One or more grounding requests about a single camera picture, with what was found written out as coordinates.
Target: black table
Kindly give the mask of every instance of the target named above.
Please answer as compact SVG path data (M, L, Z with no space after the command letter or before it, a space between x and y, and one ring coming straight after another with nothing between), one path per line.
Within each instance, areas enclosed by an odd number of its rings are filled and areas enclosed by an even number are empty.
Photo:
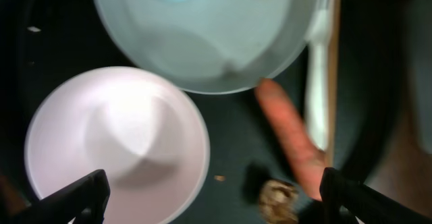
M0 0L0 5L7 14L0 20L0 90L6 95L0 102L0 170L32 202L24 136L42 100L82 72L133 65L107 36L92 0ZM398 107L402 56L395 51L396 11L393 3L342 0L335 167L358 181L377 164ZM300 112L306 67L307 49L276 78ZM296 183L252 91L188 95L206 122L211 163L202 191L174 223L263 223L256 205L261 184L269 177ZM216 181L215 175L226 180ZM296 210L305 223L321 214L320 204L303 192Z

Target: carrot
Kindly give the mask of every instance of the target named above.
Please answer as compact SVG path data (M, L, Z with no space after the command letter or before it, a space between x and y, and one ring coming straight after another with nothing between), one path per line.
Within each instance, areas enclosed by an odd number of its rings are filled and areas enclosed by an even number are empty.
M319 186L325 168L324 154L312 144L303 121L283 88L262 79L255 96L269 120L298 183L306 194L321 201Z

